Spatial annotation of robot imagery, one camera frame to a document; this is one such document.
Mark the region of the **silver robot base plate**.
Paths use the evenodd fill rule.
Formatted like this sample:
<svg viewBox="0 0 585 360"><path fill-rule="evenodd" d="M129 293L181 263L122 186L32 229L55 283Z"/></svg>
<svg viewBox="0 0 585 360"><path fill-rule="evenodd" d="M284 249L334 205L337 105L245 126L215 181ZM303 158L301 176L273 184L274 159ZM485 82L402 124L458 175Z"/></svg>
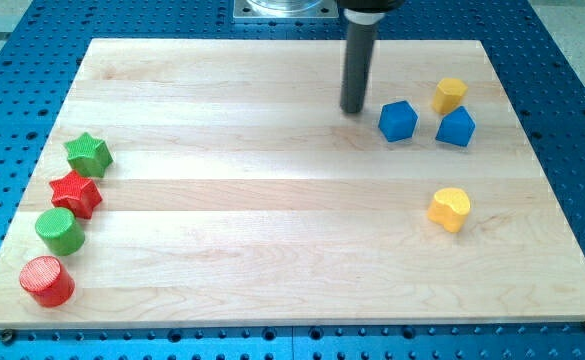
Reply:
<svg viewBox="0 0 585 360"><path fill-rule="evenodd" d="M262 19L333 19L339 16L334 0L234 0L233 17Z"/></svg>

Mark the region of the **black robot arm end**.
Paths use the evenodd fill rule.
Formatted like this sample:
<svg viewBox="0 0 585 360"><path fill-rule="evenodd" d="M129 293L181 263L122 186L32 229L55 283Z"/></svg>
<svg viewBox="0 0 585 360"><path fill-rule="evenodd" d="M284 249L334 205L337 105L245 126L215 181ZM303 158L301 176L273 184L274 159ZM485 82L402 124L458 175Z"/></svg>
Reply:
<svg viewBox="0 0 585 360"><path fill-rule="evenodd" d="M386 13L401 7L405 0L336 0L341 8L361 13Z"/></svg>

